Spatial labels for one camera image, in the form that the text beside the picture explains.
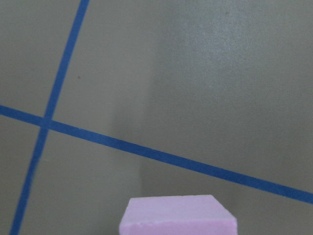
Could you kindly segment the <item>pink foam block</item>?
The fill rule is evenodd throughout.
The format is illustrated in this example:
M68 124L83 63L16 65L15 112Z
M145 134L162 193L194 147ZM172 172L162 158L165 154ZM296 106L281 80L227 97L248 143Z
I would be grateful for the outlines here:
M236 235L237 219L212 195L132 198L121 235Z

